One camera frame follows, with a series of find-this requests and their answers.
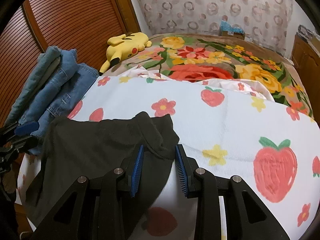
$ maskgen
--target crumpled white fabric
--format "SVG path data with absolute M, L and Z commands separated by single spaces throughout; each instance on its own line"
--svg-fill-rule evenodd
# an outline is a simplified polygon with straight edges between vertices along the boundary
M 118 76 L 173 80 L 159 73 L 158 70 L 146 70 L 141 65 L 136 65 L 135 67 L 128 69 L 127 71 L 123 72 Z M 208 85 L 211 87 L 228 89 L 228 90 L 240 92 L 243 94 L 250 94 L 251 96 L 256 96 L 264 100 L 269 100 L 272 102 L 275 101 L 272 95 L 270 94 L 270 92 L 268 91 L 268 89 L 264 85 L 262 85 L 259 81 L 256 81 L 256 80 L 211 78 L 211 79 L 203 80 L 202 82 L 195 82 L 194 84 Z

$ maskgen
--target wooden cabinet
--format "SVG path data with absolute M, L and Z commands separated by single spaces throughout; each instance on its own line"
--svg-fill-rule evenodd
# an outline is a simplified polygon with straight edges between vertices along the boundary
M 320 126 L 320 58 L 308 43 L 296 35 L 292 61 L 308 94 L 315 120 Z

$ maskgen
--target floral blanket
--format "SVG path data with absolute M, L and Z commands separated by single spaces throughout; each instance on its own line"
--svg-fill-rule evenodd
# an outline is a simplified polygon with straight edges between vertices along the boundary
M 158 34 L 149 40 L 152 41 L 150 48 L 122 61 L 105 75 L 118 75 L 140 64 L 179 81 L 257 80 L 277 103 L 313 118 L 297 72 L 286 59 L 271 50 L 236 38 L 198 34 Z

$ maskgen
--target wooden wardrobe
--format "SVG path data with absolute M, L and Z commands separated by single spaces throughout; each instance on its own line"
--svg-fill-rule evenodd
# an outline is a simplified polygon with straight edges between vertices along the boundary
M 139 31 L 131 0 L 26 0 L 0 36 L 0 127 L 48 46 L 99 69 L 108 38 Z

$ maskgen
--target wall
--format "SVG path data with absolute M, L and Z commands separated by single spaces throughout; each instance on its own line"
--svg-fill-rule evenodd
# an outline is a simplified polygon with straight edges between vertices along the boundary
M 293 1 L 292 16 L 291 16 L 290 22 L 288 23 L 288 28 L 287 28 L 286 53 L 284 54 L 284 56 L 287 58 L 291 58 L 291 52 L 292 52 L 293 43 L 294 43 L 294 36 L 298 31 L 298 27 L 300 24 L 304 25 L 306 28 L 308 28 L 311 31 L 315 30 L 315 27 L 309 20 L 306 13 L 302 10 L 300 5 L 298 5 L 296 1 Z
M 152 34 L 147 26 L 147 23 L 145 21 L 145 18 L 143 16 L 142 11 L 141 11 L 138 0 L 131 0 L 131 1 L 133 4 L 135 13 L 137 15 L 141 31 L 150 37 Z M 311 21 L 309 20 L 308 16 L 305 14 L 305 12 L 302 10 L 302 8 L 297 4 L 296 1 L 293 1 L 292 16 L 291 16 L 290 22 L 288 23 L 287 38 L 286 38 L 286 44 L 285 44 L 286 52 L 285 52 L 284 56 L 287 58 L 291 58 L 294 36 L 295 36 L 296 32 L 298 31 L 298 27 L 300 24 L 304 25 L 305 27 L 307 27 L 311 31 L 315 30 L 313 24 L 311 23 Z
M 146 23 L 146 20 L 144 19 L 144 15 L 142 14 L 142 11 L 141 11 L 141 8 L 140 8 L 138 0 L 131 0 L 131 2 L 132 2 L 134 11 L 136 13 L 136 16 L 137 16 L 137 19 L 138 19 L 138 22 L 139 22 L 141 32 L 143 32 L 146 35 L 148 35 L 148 37 L 152 36 L 152 33 L 149 30 L 149 27 L 148 27 L 148 25 Z

